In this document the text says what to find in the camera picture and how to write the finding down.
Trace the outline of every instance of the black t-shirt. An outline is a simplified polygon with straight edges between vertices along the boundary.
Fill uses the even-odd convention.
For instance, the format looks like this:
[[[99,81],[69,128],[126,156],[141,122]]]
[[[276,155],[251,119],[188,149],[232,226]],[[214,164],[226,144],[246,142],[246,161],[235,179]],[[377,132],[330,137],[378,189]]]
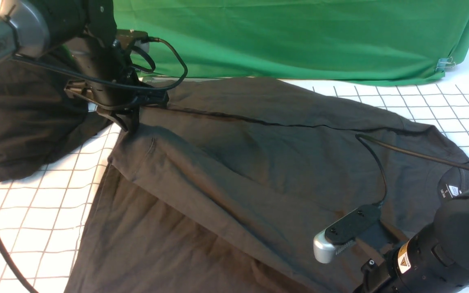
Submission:
[[[352,292],[367,255],[322,265],[313,237],[383,195],[355,134],[469,163],[434,126],[273,79],[186,82],[169,98],[112,152],[67,293]],[[469,173],[372,148],[383,220],[409,237],[432,222],[440,182],[469,189]]]

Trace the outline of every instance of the warning label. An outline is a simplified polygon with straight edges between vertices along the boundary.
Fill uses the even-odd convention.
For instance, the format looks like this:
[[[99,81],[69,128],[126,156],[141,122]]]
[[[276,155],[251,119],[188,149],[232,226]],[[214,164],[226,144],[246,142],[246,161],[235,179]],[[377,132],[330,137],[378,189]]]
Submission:
[[[398,267],[401,274],[406,273],[412,267],[412,265],[410,265],[410,259],[408,258],[408,242],[399,249]]]

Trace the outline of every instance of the green cloth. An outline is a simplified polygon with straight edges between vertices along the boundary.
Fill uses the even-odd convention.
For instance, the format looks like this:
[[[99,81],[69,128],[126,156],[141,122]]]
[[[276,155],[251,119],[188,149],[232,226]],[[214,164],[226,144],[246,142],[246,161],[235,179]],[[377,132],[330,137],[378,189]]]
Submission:
[[[436,81],[469,48],[469,0],[115,0],[119,28],[169,41],[189,77],[268,76],[369,85]],[[162,44],[156,72],[182,69]]]

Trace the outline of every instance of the robotic arm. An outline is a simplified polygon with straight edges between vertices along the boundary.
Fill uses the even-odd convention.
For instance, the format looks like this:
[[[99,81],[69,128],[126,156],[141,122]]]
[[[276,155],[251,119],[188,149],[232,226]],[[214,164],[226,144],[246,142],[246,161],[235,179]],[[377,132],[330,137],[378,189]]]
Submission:
[[[469,170],[468,165],[400,149],[366,135],[356,135],[407,155]],[[374,156],[385,180],[385,173]],[[354,293],[458,293],[469,286],[469,190],[449,199],[428,224],[409,239],[381,220],[381,206],[360,206],[314,237],[314,256],[328,264],[358,244],[370,260],[361,267],[363,284]]]
[[[154,70],[154,62],[141,49],[148,42],[166,44],[183,65],[184,75],[173,86],[155,88],[138,80],[136,70]],[[166,91],[187,74],[186,65],[166,41],[145,32],[118,30],[112,0],[0,0],[0,63],[13,58],[48,68],[34,59],[64,44],[81,73],[69,82],[67,94],[97,104],[97,113],[124,131],[135,132],[140,106],[165,106]],[[134,65],[132,52],[152,68]]]

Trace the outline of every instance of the white grid mat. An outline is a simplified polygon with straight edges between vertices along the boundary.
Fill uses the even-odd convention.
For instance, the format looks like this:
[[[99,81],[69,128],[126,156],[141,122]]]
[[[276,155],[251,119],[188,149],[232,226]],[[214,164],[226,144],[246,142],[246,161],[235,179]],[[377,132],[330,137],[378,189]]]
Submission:
[[[469,85],[370,87],[290,82],[436,125],[469,156]],[[24,276],[41,293],[61,293],[77,256],[82,228],[119,128],[31,178],[0,184],[0,235]],[[25,292],[0,256],[0,293]]]

